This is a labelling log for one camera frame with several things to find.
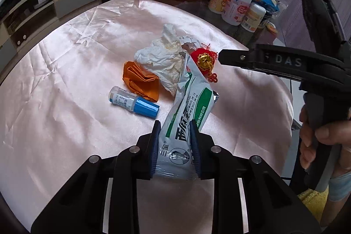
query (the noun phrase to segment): blue bottle cap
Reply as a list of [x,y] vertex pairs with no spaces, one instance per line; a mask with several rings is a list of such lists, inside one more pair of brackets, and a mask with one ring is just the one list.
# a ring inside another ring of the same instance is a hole
[[155,119],[159,108],[158,105],[139,96],[136,99],[133,111]]

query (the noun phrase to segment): yellow towel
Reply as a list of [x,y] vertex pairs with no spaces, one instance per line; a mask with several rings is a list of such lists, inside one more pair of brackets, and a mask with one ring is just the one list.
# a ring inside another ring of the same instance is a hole
[[323,193],[308,189],[298,195],[299,199],[318,220],[318,222],[321,221],[324,206],[327,202],[328,192],[329,188],[327,188]]

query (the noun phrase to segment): gripper handle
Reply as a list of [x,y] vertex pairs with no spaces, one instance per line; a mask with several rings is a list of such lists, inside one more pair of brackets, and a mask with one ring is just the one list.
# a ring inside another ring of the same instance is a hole
[[[347,120],[349,106],[345,103],[312,93],[304,94],[304,101],[308,124],[313,131],[327,123]],[[313,136],[312,146],[316,149],[316,157],[307,170],[305,184],[310,189],[323,192],[328,186],[342,146],[341,144],[322,144],[315,136]]]

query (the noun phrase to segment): folded orange fabric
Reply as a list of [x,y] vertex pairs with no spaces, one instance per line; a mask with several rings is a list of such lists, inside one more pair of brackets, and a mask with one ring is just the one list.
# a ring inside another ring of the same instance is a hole
[[134,62],[126,62],[124,64],[123,81],[133,93],[142,96],[146,100],[158,101],[158,76],[142,71]]

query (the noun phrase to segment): red tassel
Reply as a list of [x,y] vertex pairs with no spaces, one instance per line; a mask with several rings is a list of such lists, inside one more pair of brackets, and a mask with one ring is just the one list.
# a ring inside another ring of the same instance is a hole
[[218,54],[216,52],[210,51],[210,45],[204,46],[206,47],[206,49],[196,49],[195,51],[193,51],[193,53],[190,54],[190,56],[194,60],[195,64],[198,66],[201,73],[205,77],[208,76],[208,81],[216,83],[218,82],[217,74],[212,73],[212,69]]

